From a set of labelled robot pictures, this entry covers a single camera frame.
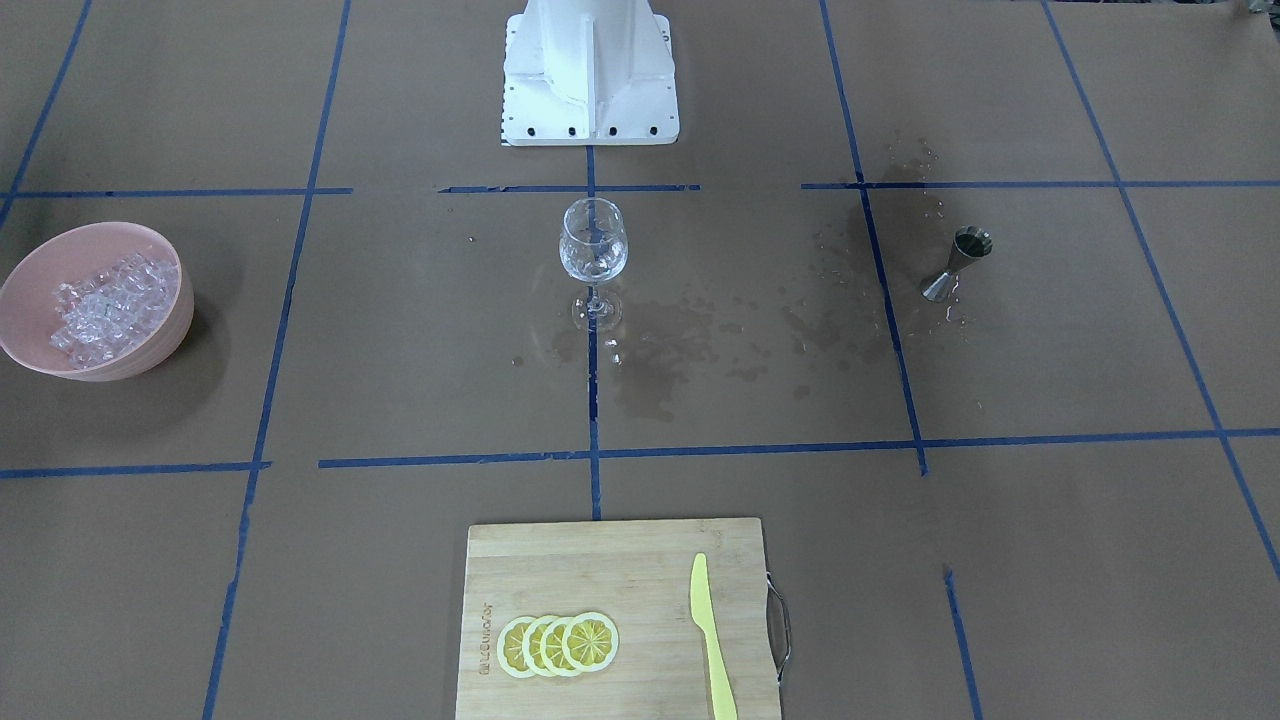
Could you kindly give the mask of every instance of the pink bowl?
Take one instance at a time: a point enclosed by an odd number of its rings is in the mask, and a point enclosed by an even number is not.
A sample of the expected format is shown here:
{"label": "pink bowl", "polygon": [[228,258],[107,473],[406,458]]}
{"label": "pink bowl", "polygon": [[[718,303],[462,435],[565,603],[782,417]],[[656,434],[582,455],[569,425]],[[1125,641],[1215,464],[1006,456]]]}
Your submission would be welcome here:
{"label": "pink bowl", "polygon": [[[65,352],[49,345],[49,336],[63,325],[54,309],[54,290],[110,268],[131,252],[175,263],[182,270],[178,297],[160,327],[141,345],[101,365],[76,370]],[[19,364],[49,375],[119,380],[150,370],[172,355],[191,328],[195,307],[191,278],[168,240],[133,223],[96,223],[45,242],[13,269],[0,287],[0,347]]]}

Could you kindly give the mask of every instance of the lemon slice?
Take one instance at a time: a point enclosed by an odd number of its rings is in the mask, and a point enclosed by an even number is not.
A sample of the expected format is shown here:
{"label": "lemon slice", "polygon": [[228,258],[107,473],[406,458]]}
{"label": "lemon slice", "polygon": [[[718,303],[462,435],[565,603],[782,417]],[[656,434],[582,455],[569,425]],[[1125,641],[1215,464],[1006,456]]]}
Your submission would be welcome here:
{"label": "lemon slice", "polygon": [[550,625],[556,620],[559,620],[559,615],[543,615],[529,623],[525,629],[525,637],[520,639],[520,655],[525,661],[525,665],[534,671],[535,675],[541,675],[543,678],[554,678],[556,673],[552,673],[545,666],[543,666],[543,660],[539,656],[538,650],[541,647],[543,633],[547,632],[547,625]]}
{"label": "lemon slice", "polygon": [[618,626],[600,612],[573,618],[561,643],[570,666],[582,673],[598,673],[618,653]]}
{"label": "lemon slice", "polygon": [[521,652],[521,643],[525,639],[525,630],[534,619],[530,615],[521,615],[498,633],[498,666],[512,678],[531,678],[534,671],[525,662]]}
{"label": "lemon slice", "polygon": [[568,659],[564,657],[564,634],[573,621],[575,618],[556,620],[547,625],[541,639],[538,641],[538,652],[535,656],[541,661],[543,667],[547,667],[553,675],[561,678],[576,678],[582,674],[582,670],[570,665]]}

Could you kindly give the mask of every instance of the cutting board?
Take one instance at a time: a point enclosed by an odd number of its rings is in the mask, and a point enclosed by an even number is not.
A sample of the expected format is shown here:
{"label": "cutting board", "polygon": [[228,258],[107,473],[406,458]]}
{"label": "cutting board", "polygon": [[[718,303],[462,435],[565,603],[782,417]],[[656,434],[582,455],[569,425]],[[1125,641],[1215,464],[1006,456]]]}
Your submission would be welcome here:
{"label": "cutting board", "polygon": [[[457,719],[710,720],[703,634],[689,610],[698,552],[707,553],[739,717],[781,720],[755,518],[474,525]],[[604,670],[517,679],[498,666],[498,633],[513,618],[590,610],[618,626],[618,652]]]}

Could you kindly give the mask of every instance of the jigger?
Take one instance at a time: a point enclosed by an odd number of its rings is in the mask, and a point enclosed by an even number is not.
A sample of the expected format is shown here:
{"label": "jigger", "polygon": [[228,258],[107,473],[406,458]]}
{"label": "jigger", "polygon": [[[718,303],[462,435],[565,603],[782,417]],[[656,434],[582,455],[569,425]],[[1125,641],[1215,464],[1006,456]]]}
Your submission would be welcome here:
{"label": "jigger", "polygon": [[987,255],[991,255],[991,233],[974,225],[957,229],[947,266],[924,278],[920,283],[920,295],[929,302],[945,301],[955,288],[956,274]]}

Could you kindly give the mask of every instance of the wine glass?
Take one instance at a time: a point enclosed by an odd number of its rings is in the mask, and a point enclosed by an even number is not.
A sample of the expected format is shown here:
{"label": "wine glass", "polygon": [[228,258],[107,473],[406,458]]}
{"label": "wine glass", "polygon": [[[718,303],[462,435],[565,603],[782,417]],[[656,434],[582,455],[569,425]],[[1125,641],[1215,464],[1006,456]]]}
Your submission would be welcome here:
{"label": "wine glass", "polygon": [[627,265],[627,231],[617,205],[582,197],[568,206],[561,228],[561,264],[570,277],[588,283],[570,307],[573,324],[589,329],[594,322],[596,331],[617,325],[622,305],[616,293],[599,287]]}

